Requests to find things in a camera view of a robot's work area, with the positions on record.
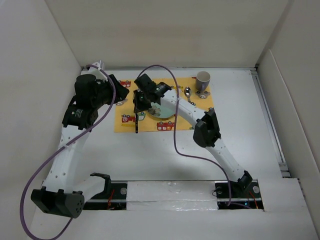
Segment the silver fork patterned handle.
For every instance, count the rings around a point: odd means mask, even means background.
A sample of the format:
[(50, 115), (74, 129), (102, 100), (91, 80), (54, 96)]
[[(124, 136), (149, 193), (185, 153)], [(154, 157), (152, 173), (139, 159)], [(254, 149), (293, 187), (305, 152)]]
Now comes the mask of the silver fork patterned handle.
[(135, 133), (139, 133), (139, 115), (135, 113)]

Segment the green floral ceramic plate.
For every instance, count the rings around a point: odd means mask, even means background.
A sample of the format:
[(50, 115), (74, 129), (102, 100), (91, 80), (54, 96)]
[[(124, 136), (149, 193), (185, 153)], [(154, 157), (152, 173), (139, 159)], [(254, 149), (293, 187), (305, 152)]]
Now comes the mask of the green floral ceramic plate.
[(159, 105), (158, 103), (152, 103), (151, 107), (148, 109), (148, 113), (158, 119), (169, 119), (174, 116), (174, 111)]

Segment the yellow car-print cloth placemat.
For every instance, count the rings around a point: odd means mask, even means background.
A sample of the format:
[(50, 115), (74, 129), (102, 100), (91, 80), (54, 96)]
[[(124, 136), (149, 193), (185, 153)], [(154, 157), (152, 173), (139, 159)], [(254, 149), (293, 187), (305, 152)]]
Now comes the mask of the yellow car-print cloth placemat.
[[(208, 86), (205, 91), (199, 92), (196, 90), (196, 78), (192, 77), (177, 77), (178, 86), (176, 86), (173, 78), (154, 78), (153, 81), (157, 84), (164, 82), (173, 89), (179, 89), (179, 96), (187, 101), (184, 94), (185, 87), (191, 89), (191, 101), (195, 106), (209, 111), (214, 107), (214, 102), (211, 96), (211, 89)], [(126, 99), (118, 102), (115, 107), (114, 131), (116, 133), (135, 133), (135, 113), (134, 113), (134, 90), (137, 89), (133, 79), (122, 79), (120, 84), (129, 90)], [(138, 132), (157, 132), (157, 131), (172, 131), (174, 129), (175, 115), (171, 118), (155, 118), (147, 111), (138, 113)]]

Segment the silver spoon patterned handle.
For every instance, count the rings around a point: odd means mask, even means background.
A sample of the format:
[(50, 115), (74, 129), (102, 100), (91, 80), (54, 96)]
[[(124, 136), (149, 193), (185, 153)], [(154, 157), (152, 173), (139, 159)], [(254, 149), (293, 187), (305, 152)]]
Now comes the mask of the silver spoon patterned handle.
[(184, 95), (186, 96), (187, 101), (188, 101), (191, 105), (195, 106), (195, 103), (194, 103), (193, 101), (191, 101), (192, 90), (191, 90), (190, 87), (188, 87), (188, 86), (185, 87), (185, 89), (184, 89)]

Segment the purple ceramic mug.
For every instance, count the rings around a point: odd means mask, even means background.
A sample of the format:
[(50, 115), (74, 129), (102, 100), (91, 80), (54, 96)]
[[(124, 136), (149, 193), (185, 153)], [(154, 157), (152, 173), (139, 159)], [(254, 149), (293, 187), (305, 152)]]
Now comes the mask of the purple ceramic mug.
[(196, 74), (195, 88), (199, 92), (203, 92), (211, 81), (211, 75), (207, 71), (200, 71)]

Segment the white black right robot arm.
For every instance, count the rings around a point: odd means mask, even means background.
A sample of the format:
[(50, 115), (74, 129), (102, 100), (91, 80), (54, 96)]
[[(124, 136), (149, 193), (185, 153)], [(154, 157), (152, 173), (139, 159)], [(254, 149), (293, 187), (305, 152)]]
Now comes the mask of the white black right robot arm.
[(243, 197), (249, 192), (253, 180), (229, 152), (223, 142), (217, 115), (214, 109), (205, 111), (183, 98), (177, 96), (176, 91), (164, 82), (155, 83), (147, 74), (139, 76), (134, 83), (134, 113), (144, 112), (156, 103), (171, 111), (177, 111), (176, 116), (182, 117), (194, 129), (195, 143), (210, 152), (218, 164), (226, 172), (231, 182), (231, 191), (237, 197)]

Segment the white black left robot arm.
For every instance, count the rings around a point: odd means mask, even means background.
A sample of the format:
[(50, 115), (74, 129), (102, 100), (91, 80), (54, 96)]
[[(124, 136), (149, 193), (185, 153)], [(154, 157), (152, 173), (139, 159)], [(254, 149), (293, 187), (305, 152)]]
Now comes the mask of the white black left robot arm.
[(124, 100), (129, 90), (111, 74), (111, 82), (93, 74), (79, 75), (74, 84), (75, 95), (65, 111), (59, 147), (63, 151), (54, 157), (51, 169), (40, 189), (34, 189), (31, 200), (44, 213), (77, 218), (85, 203), (95, 195), (107, 198), (111, 194), (108, 174), (92, 173), (79, 185), (74, 184), (76, 168), (83, 146), (103, 105)]

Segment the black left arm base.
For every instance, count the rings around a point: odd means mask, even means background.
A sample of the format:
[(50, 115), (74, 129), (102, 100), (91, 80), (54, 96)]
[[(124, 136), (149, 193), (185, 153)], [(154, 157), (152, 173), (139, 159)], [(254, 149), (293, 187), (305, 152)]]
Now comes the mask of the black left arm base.
[(85, 211), (124, 211), (127, 209), (128, 183), (126, 181), (113, 181), (107, 193), (93, 196), (84, 205)]

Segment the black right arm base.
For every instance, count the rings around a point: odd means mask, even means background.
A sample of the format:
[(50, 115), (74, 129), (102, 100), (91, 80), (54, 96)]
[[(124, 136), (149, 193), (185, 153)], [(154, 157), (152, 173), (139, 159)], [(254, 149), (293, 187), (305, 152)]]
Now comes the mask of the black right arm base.
[(263, 210), (263, 200), (257, 180), (253, 180), (245, 191), (236, 192), (235, 187), (231, 188), (231, 204), (229, 196), (229, 186), (226, 180), (215, 181), (215, 189), (212, 195), (216, 197), (218, 210), (247, 210), (257, 209)]

